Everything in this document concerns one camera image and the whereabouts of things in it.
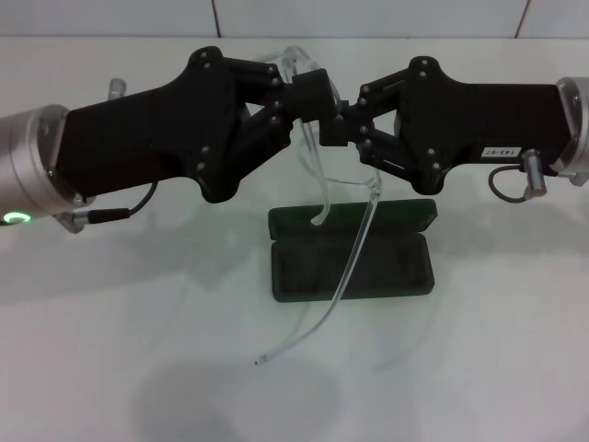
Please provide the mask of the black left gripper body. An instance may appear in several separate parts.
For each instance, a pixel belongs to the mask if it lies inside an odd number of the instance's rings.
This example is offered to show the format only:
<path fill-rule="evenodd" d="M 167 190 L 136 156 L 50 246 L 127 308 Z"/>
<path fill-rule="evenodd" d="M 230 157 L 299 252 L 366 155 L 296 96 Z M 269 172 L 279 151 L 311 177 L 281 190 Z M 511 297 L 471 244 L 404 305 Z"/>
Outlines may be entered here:
<path fill-rule="evenodd" d="M 250 67 L 206 47 L 162 87 L 70 111 L 57 173 L 84 197 L 189 178 L 206 201 L 231 199 L 239 180 L 223 158 L 237 123 L 237 77 Z"/>

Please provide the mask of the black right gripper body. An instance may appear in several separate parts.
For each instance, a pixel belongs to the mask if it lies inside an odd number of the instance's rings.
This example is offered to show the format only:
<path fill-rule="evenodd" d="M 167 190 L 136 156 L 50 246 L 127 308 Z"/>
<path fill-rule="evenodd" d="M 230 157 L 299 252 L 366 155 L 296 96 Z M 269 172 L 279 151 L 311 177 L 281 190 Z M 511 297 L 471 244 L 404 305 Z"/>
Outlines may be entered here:
<path fill-rule="evenodd" d="M 400 82 L 396 176 L 422 195 L 439 193 L 451 169 L 521 165 L 536 150 L 551 175 L 572 141 L 560 92 L 551 84 L 469 84 L 415 57 Z"/>

